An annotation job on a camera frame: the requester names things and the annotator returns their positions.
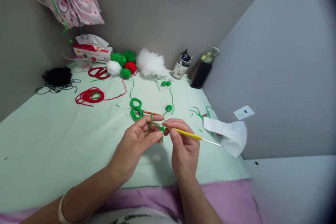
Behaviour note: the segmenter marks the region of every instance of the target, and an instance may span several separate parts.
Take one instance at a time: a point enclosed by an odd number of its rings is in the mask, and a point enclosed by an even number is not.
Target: white shirt
[[[181,223],[174,220],[166,213],[155,209],[140,207],[111,211],[91,216],[86,222],[89,224],[176,224]]]

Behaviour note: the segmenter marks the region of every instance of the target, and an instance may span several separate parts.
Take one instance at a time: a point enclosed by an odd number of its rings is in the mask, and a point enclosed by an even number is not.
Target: wall plate
[[[254,112],[248,105],[242,107],[241,109],[236,110],[233,113],[235,114],[238,120],[242,120],[246,117],[254,115]]]

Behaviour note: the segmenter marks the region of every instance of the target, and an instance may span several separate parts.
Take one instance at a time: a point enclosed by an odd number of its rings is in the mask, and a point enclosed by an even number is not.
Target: bracelet
[[[63,200],[64,200],[64,198],[65,198],[65,196],[67,195],[67,193],[69,192],[69,191],[67,191],[64,195],[63,195],[63,197],[62,197],[62,199],[61,199],[61,202],[59,203],[59,205],[58,205],[58,219],[59,219],[59,221],[62,223],[62,224],[74,224],[74,223],[71,223],[71,222],[68,222],[65,218],[64,218],[64,215],[63,215],[63,212],[62,212],[62,204],[63,204]]]

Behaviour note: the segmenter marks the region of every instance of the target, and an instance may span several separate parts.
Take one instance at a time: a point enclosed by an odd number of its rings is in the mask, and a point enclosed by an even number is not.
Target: table
[[[69,188],[82,182],[110,161],[125,130],[134,122],[127,114],[130,98],[92,104],[76,104],[75,97],[91,87],[100,88],[105,98],[124,92],[120,77],[95,81],[87,72],[74,73],[80,79],[75,89],[60,93],[33,95],[0,124],[0,212],[41,207]],[[142,109],[158,114],[172,104],[168,87],[160,88],[156,79],[137,74],[132,97],[142,101]],[[133,83],[125,80],[127,90]],[[210,106],[203,90],[190,88],[189,79],[172,83],[174,114],[165,118],[182,118],[204,139],[218,141],[203,129],[202,119],[191,112],[193,106],[201,113]],[[210,110],[211,118],[217,119]],[[176,184],[171,168],[170,137],[155,144],[140,159],[133,177],[122,188],[167,186]],[[225,149],[201,142],[197,168],[200,183],[248,178],[242,158],[233,158]]]

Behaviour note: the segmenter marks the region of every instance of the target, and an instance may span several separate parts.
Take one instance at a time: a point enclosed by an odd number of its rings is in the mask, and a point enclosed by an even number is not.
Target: pink fabric
[[[202,190],[225,224],[261,224],[258,206],[246,180],[203,184]],[[102,211],[146,206],[183,219],[177,187],[120,190],[110,198]],[[36,210],[0,214],[1,224],[19,223]]]
[[[66,21],[68,28],[79,26],[76,12],[82,24],[99,25],[104,24],[104,20],[100,15],[100,7],[97,0],[70,0],[75,9],[72,8],[68,0],[54,0],[56,6],[60,9],[59,13]],[[52,10],[56,19],[65,25],[64,21],[58,15],[51,0],[45,0],[48,7]]]

